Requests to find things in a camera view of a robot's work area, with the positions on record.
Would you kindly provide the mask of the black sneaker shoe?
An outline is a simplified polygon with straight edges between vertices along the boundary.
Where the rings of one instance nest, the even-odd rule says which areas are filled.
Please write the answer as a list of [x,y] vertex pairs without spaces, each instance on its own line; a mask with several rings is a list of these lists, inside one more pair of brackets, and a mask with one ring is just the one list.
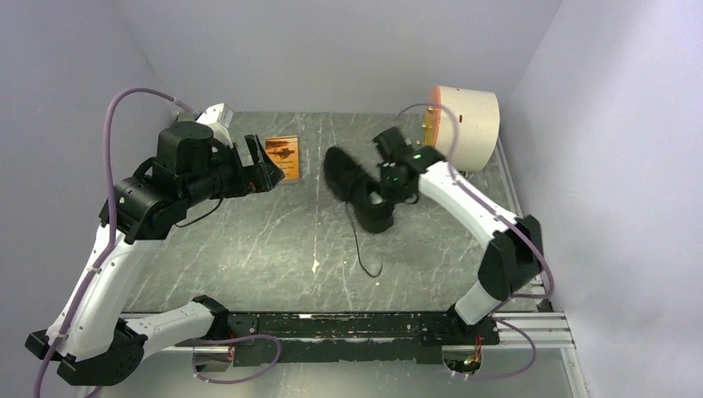
[[361,228],[380,234],[393,226],[395,205],[381,196],[381,185],[349,153],[330,147],[322,163],[325,183],[334,197],[351,205]]

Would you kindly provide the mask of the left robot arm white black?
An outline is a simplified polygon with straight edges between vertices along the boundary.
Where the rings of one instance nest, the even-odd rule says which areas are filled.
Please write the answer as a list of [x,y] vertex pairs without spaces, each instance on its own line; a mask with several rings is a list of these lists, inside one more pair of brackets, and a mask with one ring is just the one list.
[[188,211],[209,200],[268,192],[283,172],[260,139],[245,137],[252,162],[196,122],[177,122],[158,136],[157,150],[114,186],[100,212],[92,254],[56,321],[32,332],[26,348],[57,363],[72,386],[114,386],[147,357],[190,339],[219,344],[231,336],[228,309],[200,295],[142,320],[122,317],[130,289]]

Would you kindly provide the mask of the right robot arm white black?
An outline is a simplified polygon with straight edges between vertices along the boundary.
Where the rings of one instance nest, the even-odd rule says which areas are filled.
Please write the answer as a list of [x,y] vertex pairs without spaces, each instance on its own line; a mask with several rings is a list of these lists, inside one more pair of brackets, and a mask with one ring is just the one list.
[[520,217],[488,199],[435,148],[414,148],[392,127],[374,137],[381,156],[381,195],[400,203],[428,197],[453,216],[478,241],[484,253],[477,280],[452,304],[431,337],[468,344],[490,328],[490,313],[516,296],[542,273],[541,226],[533,216]]

